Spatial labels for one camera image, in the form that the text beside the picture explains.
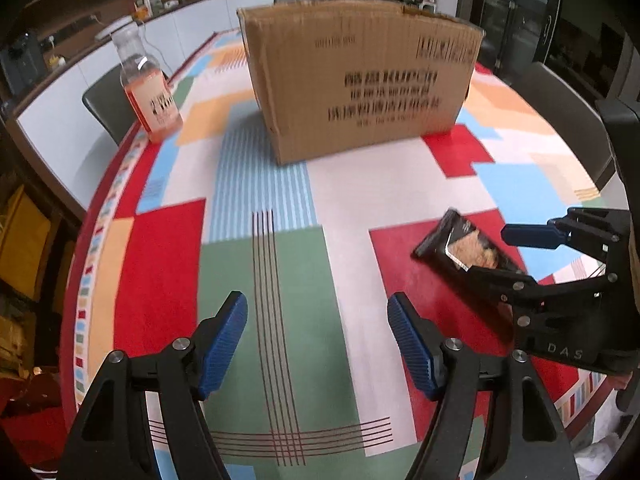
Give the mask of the pink drink bottle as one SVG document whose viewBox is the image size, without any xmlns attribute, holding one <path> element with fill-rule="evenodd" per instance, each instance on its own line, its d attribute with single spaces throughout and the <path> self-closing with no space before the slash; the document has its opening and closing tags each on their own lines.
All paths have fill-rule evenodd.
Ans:
<svg viewBox="0 0 640 480">
<path fill-rule="evenodd" d="M 112 35 L 119 61 L 120 83 L 141 127 L 160 143 L 182 127 L 182 117 L 157 59 L 145 49 L 139 26 L 132 22 Z"/>
</svg>

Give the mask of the grey chair right near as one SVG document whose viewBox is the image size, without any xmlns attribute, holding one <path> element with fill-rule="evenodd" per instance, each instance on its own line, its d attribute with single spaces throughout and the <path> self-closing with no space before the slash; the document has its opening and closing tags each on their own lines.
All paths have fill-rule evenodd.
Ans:
<svg viewBox="0 0 640 480">
<path fill-rule="evenodd" d="M 530 64 L 511 88 L 552 125 L 602 190 L 615 168 L 608 135 L 594 108 L 541 62 Z"/>
</svg>

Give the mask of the black glass sliding door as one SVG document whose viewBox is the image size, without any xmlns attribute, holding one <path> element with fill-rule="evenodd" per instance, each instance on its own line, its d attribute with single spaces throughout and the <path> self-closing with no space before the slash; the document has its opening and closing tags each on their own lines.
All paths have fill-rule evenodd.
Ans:
<svg viewBox="0 0 640 480">
<path fill-rule="evenodd" d="M 506 84 L 548 58 L 561 0 L 473 0 L 471 22 L 485 31 L 478 62 Z"/>
</svg>

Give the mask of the grey chair far left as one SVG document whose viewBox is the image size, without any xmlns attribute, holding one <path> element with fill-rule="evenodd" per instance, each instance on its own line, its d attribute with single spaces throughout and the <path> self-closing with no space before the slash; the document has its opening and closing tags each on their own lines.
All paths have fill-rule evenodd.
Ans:
<svg viewBox="0 0 640 480">
<path fill-rule="evenodd" d="M 122 88 L 121 74 L 122 66 L 112 67 L 81 98 L 85 108 L 110 134 L 117 145 L 122 144 L 129 130 L 138 121 Z"/>
</svg>

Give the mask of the grey chair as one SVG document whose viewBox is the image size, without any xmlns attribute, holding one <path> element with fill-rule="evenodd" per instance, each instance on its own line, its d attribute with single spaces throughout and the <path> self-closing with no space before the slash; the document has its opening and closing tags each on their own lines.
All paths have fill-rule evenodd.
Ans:
<svg viewBox="0 0 640 480">
<path fill-rule="evenodd" d="M 81 98 L 85 108 L 110 134 L 117 145 L 122 144 L 129 130 L 138 121 L 122 88 L 121 74 L 122 66 L 112 67 Z"/>
<path fill-rule="evenodd" d="M 552 125 L 602 190 L 615 168 L 608 135 L 594 108 L 541 62 L 530 64 L 511 88 Z"/>
</svg>

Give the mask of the colourful patterned tablecloth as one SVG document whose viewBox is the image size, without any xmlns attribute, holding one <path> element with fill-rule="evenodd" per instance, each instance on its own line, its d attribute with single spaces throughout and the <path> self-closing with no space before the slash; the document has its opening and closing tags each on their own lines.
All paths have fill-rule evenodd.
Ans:
<svg viewBox="0 0 640 480">
<path fill-rule="evenodd" d="M 229 292 L 248 321 L 205 403 L 235 479 L 401 479 L 434 406 L 387 324 L 405 292 L 474 350 L 503 354 L 510 324 L 464 304 L 416 244 L 456 208 L 498 237 L 603 200 L 561 137 L 478 68 L 451 131 L 279 166 L 238 32 L 206 36 L 171 81 L 183 128 L 129 133 L 87 210 L 67 283 L 63 412 L 107 353 L 188 336 Z"/>
</svg>

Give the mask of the black coffee machine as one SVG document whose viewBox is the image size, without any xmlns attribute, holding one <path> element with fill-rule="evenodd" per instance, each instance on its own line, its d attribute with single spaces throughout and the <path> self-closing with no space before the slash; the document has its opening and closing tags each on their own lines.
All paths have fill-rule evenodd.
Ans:
<svg viewBox="0 0 640 480">
<path fill-rule="evenodd" d="M 1 50 L 1 71 L 12 96 L 18 96 L 47 76 L 40 43 L 34 34 L 25 32 Z"/>
</svg>

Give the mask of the dark brown cracker packet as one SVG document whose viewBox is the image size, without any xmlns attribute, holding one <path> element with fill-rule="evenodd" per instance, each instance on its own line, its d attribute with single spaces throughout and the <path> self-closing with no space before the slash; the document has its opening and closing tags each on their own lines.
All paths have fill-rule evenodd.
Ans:
<svg viewBox="0 0 640 480">
<path fill-rule="evenodd" d="M 459 287 L 498 292 L 516 282 L 534 284 L 518 264 L 459 211 L 449 208 L 413 248 L 411 258 L 429 264 Z"/>
</svg>

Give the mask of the brown cardboard box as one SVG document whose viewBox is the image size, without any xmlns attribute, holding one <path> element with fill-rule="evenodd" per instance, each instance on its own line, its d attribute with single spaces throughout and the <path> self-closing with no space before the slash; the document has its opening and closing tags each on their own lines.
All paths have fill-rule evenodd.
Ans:
<svg viewBox="0 0 640 480">
<path fill-rule="evenodd" d="M 238 18 L 281 165 L 451 129 L 485 37 L 386 0 L 273 3 Z"/>
</svg>

